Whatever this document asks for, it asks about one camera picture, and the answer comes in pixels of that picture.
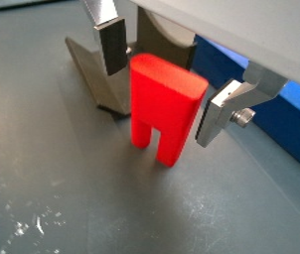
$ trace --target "scratch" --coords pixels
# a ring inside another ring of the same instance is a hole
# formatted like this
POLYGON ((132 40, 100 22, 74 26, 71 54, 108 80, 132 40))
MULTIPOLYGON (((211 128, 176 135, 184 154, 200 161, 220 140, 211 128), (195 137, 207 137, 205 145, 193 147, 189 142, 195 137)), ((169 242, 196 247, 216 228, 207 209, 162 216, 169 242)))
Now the scratch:
POLYGON ((209 250, 213 249, 215 245, 225 239, 225 236, 223 235, 209 246, 208 246, 208 243, 207 243, 207 247, 208 247, 208 250, 207 250, 207 253, 209 253, 209 250))
POLYGON ((38 216, 38 225, 37 225, 39 231, 42 232, 42 234, 45 235, 45 231, 43 231, 43 228, 42 228, 42 225, 41 225, 41 217, 38 216))

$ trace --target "gray table surface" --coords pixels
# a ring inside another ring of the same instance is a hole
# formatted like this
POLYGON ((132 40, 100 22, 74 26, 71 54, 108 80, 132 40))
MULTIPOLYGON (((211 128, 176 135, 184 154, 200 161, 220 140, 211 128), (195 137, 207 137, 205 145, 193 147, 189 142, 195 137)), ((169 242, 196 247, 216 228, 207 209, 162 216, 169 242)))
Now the gray table surface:
MULTIPOLYGON (((136 39, 136 6, 117 1, 136 39)), ((300 165, 255 125, 177 166, 96 108, 65 43, 77 2, 0 12, 0 254, 300 253, 300 165)))

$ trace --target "screw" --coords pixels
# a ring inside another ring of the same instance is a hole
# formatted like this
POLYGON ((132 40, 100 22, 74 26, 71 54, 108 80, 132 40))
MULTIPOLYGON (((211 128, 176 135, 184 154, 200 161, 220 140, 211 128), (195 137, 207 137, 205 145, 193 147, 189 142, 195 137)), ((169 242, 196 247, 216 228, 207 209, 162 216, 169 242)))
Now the screw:
POLYGON ((231 121, 235 122, 241 128, 245 128, 256 112, 244 108, 232 114, 231 121))

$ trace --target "red block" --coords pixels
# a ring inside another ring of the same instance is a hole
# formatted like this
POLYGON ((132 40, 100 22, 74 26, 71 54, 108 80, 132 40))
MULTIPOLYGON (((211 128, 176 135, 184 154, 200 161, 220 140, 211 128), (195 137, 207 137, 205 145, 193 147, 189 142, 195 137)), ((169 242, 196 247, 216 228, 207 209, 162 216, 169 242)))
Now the red block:
POLYGON ((132 142, 148 147, 152 127, 161 131, 157 160, 173 167, 209 83, 150 54, 132 59, 132 142))

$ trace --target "metal clamp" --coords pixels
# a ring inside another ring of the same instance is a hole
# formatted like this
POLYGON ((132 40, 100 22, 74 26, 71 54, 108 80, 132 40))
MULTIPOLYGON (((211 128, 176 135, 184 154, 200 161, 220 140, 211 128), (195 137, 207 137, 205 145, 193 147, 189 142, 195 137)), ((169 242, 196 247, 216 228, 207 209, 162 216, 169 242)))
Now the metal clamp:
POLYGON ((276 97, 288 79, 262 66, 249 62, 243 74, 244 83, 231 80, 211 98, 200 128, 197 142, 207 147, 231 122, 243 128, 255 112, 248 107, 276 97))
POLYGON ((128 66, 125 19, 118 17, 113 0, 81 0, 81 2, 93 23, 102 71, 113 75, 128 66))

